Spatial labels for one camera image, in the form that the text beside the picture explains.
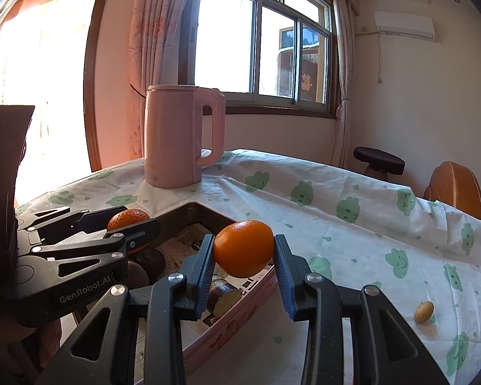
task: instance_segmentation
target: white tablecloth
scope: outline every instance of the white tablecloth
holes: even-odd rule
[[[205,168],[203,179],[192,186],[154,188],[144,181],[138,159],[42,195],[18,213],[61,205],[90,210],[126,205],[155,217],[189,201],[239,221],[267,223],[286,236],[294,254],[338,285],[379,286],[451,384],[469,383],[481,368],[481,221],[416,198],[408,187],[236,150]],[[434,303],[435,313],[419,325],[413,312],[424,300]],[[300,383],[307,329],[307,323],[289,320],[275,293],[188,382]],[[346,358],[350,383],[349,354]]]

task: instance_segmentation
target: pink electric kettle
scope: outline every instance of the pink electric kettle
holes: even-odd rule
[[[212,152],[201,156],[203,106],[212,108]],[[187,85],[152,85],[146,94],[145,179],[160,188],[201,180],[201,168],[224,151],[224,96],[219,90]]]

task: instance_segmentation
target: human hand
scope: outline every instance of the human hand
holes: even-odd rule
[[[32,329],[18,324],[11,315],[0,315],[0,359],[13,374],[21,373],[22,368],[10,353],[8,345],[24,340],[31,334],[37,334],[39,338],[39,364],[44,368],[59,350],[62,335],[60,319]]]

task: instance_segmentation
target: white wall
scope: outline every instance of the white wall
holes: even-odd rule
[[[360,0],[357,29],[375,29],[374,11],[431,17],[437,43],[381,36],[382,83],[377,83],[377,35],[357,36],[351,95],[351,144],[401,157],[405,174],[392,181],[422,196],[444,160],[470,168],[481,185],[481,15],[469,0]],[[364,164],[351,159],[353,170]]]
[[[106,0],[95,72],[98,147],[103,167],[130,159],[127,134],[128,37],[134,0]],[[163,83],[177,82],[178,34],[163,60]],[[334,120],[301,116],[229,115],[225,149],[256,149],[326,162]],[[211,120],[204,117],[203,145],[210,146]]]

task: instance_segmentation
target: window sill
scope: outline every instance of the window sill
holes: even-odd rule
[[[291,107],[226,105],[226,114],[276,114],[283,116],[304,116],[335,119],[335,114],[326,111],[296,109]],[[209,106],[203,106],[203,115],[212,115]]]

